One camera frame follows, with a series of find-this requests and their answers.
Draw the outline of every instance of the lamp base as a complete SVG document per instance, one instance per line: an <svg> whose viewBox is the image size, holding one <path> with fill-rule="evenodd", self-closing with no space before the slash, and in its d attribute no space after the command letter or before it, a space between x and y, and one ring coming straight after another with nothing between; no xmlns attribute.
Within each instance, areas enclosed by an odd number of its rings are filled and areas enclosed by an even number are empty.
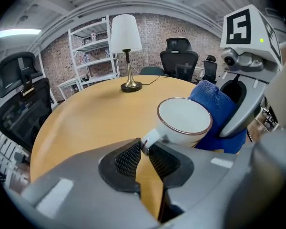
<svg viewBox="0 0 286 229"><path fill-rule="evenodd" d="M142 89L142 83L141 82L135 82L135 86L126 86L127 83L124 83L121 85L121 90L125 93L132 93L136 92Z"/></svg>

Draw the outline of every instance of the fluorescent light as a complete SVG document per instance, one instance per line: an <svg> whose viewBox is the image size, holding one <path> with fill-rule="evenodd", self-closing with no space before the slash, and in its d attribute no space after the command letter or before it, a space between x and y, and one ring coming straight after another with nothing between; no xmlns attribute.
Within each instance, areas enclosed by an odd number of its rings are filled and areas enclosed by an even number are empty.
<svg viewBox="0 0 286 229"><path fill-rule="evenodd" d="M15 35L37 35L39 32L41 32L41 30L38 29L9 29L0 31L0 38Z"/></svg>

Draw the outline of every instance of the gold rim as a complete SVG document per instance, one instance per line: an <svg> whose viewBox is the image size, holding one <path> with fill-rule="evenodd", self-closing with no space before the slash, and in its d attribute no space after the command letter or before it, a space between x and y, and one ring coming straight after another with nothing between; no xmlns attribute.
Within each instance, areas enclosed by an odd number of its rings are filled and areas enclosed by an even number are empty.
<svg viewBox="0 0 286 229"><path fill-rule="evenodd" d="M176 129L176 128L173 128L172 126L170 126L169 124L167 124L167 123L162 119L162 117L160 116L159 108L160 108L161 104L163 104L165 101L170 100L170 99L175 99L175 98L186 99L186 100L193 101L193 102L199 104L202 108L204 108L204 109L208 112L208 114L209 114L209 116L210 116L210 125L209 125L205 130L203 130L203 131L201 131L201 132L184 132L184 131L180 131L180 130L178 130L178 129ZM181 133L181 134L185 134L185 135L201 135L201 134L203 134L203 133L208 132L208 131L211 129L212 124L213 124L213 118L212 118L210 112L209 112L205 107L203 107L200 103L198 103L198 102L196 102L196 101L194 101L194 100L191 100L191 99L188 99L188 98L184 98L184 97L171 97L171 98L168 98L168 99L163 100L161 103L159 103L159 105L158 105L158 107L157 107L157 115L158 115L158 118L161 120L161 122L162 122L164 125L166 125L168 128L170 128L170 129L172 129L172 130L174 130L174 131L176 131L176 132L179 132L179 133Z"/></svg>

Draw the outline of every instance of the white lampshade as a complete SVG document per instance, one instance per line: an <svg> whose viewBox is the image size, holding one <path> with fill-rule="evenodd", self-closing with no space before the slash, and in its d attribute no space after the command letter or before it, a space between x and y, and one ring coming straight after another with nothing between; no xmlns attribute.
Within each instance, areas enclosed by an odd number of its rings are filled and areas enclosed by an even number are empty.
<svg viewBox="0 0 286 229"><path fill-rule="evenodd" d="M125 49L142 50L137 22L130 14L118 15L112 21L111 52L122 53Z"/></svg>

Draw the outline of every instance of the chair headrest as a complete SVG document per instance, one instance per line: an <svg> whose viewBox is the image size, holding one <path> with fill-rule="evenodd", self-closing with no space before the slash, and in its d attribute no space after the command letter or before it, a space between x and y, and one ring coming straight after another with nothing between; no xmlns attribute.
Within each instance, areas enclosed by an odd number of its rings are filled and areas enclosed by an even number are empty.
<svg viewBox="0 0 286 229"><path fill-rule="evenodd" d="M216 58L212 55L208 55L208 57L206 58L206 60L208 61L212 61L212 62L216 62Z"/></svg>
<svg viewBox="0 0 286 229"><path fill-rule="evenodd" d="M0 63L0 98L21 85L42 76L35 68L35 55L31 52L12 54Z"/></svg>
<svg viewBox="0 0 286 229"><path fill-rule="evenodd" d="M166 50L170 51L191 51L190 41L184 37L174 37L166 39Z"/></svg>

